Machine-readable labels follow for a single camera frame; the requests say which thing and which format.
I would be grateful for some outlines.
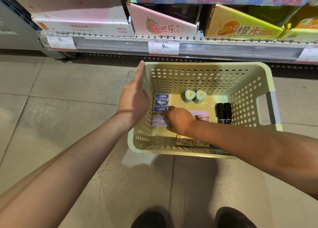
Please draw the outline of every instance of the hand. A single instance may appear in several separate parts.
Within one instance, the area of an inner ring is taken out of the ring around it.
[[[195,117],[184,108],[176,108],[169,106],[168,110],[164,111],[164,117],[168,119],[172,126],[168,127],[171,132],[182,136],[188,136],[188,130],[196,121]]]
[[[127,115],[125,122],[128,122],[129,129],[144,117],[150,106],[150,98],[146,90],[142,89],[144,69],[145,62],[140,61],[135,78],[126,84],[120,93],[117,114],[125,113]]]

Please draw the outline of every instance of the blue eraser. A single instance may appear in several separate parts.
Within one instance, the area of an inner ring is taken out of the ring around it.
[[[156,106],[170,106],[170,102],[168,100],[155,100]]]
[[[165,110],[168,110],[167,106],[154,106],[154,113],[163,113]]]
[[[156,93],[155,94],[155,99],[171,100],[171,94]]]

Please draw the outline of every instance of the basket handle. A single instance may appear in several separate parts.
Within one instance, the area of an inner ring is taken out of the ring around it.
[[[280,115],[276,100],[276,92],[269,91],[266,93],[266,100],[271,124],[280,123]]]

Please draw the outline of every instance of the floor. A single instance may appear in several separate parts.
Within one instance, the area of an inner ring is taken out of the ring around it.
[[[111,117],[134,71],[0,56],[0,194]],[[318,81],[274,82],[284,131],[318,138]],[[261,100],[266,123],[264,107]],[[222,206],[258,228],[318,224],[316,200],[243,161],[137,154],[126,134],[60,227],[129,228],[154,207],[170,227],[210,228]]]

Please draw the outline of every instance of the black marker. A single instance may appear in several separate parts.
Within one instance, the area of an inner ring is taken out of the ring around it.
[[[225,124],[224,118],[224,105],[223,103],[217,103],[215,106],[215,112],[217,114],[218,123]]]
[[[231,103],[224,103],[224,116],[225,116],[225,124],[231,124],[232,121],[232,107]]]

